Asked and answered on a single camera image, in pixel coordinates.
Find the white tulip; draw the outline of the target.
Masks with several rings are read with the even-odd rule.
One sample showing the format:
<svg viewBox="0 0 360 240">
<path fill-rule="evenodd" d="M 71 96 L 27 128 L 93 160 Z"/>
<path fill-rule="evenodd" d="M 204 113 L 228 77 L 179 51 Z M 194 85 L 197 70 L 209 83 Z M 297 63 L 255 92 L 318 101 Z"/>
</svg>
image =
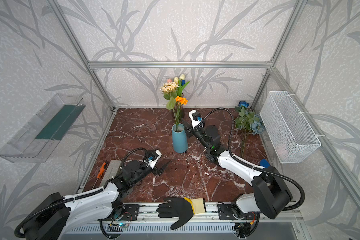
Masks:
<svg viewBox="0 0 360 240">
<path fill-rule="evenodd" d="M 179 86 L 178 86 L 178 89 L 177 89 L 177 96 L 179 96 L 179 97 L 181 97 L 182 96 L 182 94 L 183 94 L 183 90 L 185 89 L 185 87 L 189 84 L 189 81 L 187 82 L 186 80 L 185 80 L 185 74 L 181 74 L 180 76 L 179 76 Z M 186 81 L 186 83 L 182 86 L 182 80 L 185 80 Z"/>
</svg>

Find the blue green flower bouquet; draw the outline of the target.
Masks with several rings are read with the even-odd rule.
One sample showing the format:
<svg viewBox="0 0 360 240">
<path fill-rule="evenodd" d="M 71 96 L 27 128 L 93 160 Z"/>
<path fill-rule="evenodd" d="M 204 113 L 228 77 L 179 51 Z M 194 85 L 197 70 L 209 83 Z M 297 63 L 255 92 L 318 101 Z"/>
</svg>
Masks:
<svg viewBox="0 0 360 240">
<path fill-rule="evenodd" d="M 244 132 L 244 138 L 242 140 L 242 147 L 240 157 L 245 155 L 246 142 L 249 134 L 259 135 L 266 128 L 261 116 L 255 113 L 250 106 L 248 108 L 235 107 L 235 110 L 239 113 L 239 116 L 235 119 L 236 129 Z"/>
</svg>

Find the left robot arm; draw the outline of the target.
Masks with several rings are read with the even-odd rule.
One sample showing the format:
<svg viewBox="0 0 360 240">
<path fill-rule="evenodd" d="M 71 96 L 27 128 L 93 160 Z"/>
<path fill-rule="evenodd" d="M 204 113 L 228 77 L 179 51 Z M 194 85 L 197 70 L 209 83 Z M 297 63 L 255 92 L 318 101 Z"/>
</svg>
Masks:
<svg viewBox="0 0 360 240">
<path fill-rule="evenodd" d="M 119 173 L 102 187 L 81 194 L 64 197 L 60 193 L 51 194 L 17 225 L 14 235 L 26 240 L 58 240 L 74 228 L 106 219 L 122 210 L 122 199 L 133 191 L 134 185 L 149 174 L 162 175 L 167 165 L 157 168 L 156 161 L 130 162 L 127 169 L 137 176 L 130 178 Z"/>
</svg>

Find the pink glass vase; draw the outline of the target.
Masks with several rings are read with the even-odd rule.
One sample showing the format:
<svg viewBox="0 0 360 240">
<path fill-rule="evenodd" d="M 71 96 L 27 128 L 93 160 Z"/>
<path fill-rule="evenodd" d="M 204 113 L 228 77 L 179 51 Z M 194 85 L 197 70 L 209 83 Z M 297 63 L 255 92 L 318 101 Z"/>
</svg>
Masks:
<svg viewBox="0 0 360 240">
<path fill-rule="evenodd" d="M 174 115 L 173 111 L 171 111 L 171 116 L 172 116 L 173 119 L 175 119 L 175 115 Z M 184 111 L 183 105 L 181 105 L 180 106 L 180 117 L 184 118 L 184 116 L 185 116 L 185 111 Z"/>
</svg>

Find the cream sunflower stem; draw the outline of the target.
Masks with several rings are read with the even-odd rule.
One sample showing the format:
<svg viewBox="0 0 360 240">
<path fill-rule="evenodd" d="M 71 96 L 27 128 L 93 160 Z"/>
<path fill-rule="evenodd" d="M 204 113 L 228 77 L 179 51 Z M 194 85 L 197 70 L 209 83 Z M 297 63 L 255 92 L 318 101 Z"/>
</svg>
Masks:
<svg viewBox="0 0 360 240">
<path fill-rule="evenodd" d="M 179 84 L 172 82 L 171 84 L 164 83 L 161 87 L 161 92 L 163 93 L 163 97 L 168 101 L 166 108 L 174 112 L 175 107 L 175 98 L 177 97 L 177 89 Z"/>
</svg>

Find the teal ceramic vase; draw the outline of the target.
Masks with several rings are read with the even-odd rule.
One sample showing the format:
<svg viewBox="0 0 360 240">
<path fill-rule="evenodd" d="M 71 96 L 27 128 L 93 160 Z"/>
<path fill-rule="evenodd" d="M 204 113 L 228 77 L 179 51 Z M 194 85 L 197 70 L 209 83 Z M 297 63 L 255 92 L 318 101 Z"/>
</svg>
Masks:
<svg viewBox="0 0 360 240">
<path fill-rule="evenodd" d="M 185 153 L 188 150 L 188 140 L 183 124 L 174 124 L 172 127 L 173 148 L 176 153 Z"/>
</svg>

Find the orange marigold flower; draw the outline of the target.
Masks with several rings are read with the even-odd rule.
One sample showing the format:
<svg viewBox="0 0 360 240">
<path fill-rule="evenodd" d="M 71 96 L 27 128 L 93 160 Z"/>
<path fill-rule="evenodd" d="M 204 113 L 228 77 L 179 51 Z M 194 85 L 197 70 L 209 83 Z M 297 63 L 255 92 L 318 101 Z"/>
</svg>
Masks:
<svg viewBox="0 0 360 240">
<path fill-rule="evenodd" d="M 180 117 L 180 106 L 186 105 L 188 103 L 188 100 L 183 97 L 177 96 L 175 98 L 175 107 L 174 107 L 174 115 L 175 115 L 175 125 L 176 125 L 176 132 L 180 132 L 180 123 L 181 123 L 181 117 Z"/>
</svg>

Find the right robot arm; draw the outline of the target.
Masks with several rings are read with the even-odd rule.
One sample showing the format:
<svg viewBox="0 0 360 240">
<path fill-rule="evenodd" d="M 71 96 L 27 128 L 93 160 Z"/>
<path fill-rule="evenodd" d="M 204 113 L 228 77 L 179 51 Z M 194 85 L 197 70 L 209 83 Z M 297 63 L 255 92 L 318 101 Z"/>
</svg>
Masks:
<svg viewBox="0 0 360 240">
<path fill-rule="evenodd" d="M 258 166 L 233 154 L 230 146 L 221 143 L 217 127 L 206 126 L 205 118 L 198 111 L 190 111 L 189 117 L 191 124 L 186 127 L 187 135 L 196 137 L 204 146 L 206 158 L 233 172 L 253 189 L 252 193 L 243 194 L 231 203 L 235 218 L 242 219 L 245 214 L 254 212 L 275 219 L 280 212 L 297 209 L 304 203 L 305 191 L 298 182 L 272 166 Z"/>
</svg>

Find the blue rose stem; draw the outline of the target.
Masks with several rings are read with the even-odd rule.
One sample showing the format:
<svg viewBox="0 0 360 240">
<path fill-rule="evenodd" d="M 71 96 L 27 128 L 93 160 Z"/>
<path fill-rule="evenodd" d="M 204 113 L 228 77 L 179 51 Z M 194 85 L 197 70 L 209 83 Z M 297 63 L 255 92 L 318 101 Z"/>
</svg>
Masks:
<svg viewBox="0 0 360 240">
<path fill-rule="evenodd" d="M 249 103 L 247 103 L 246 101 L 240 101 L 238 106 L 240 108 L 244 107 L 244 108 L 248 108 L 249 107 Z"/>
</svg>

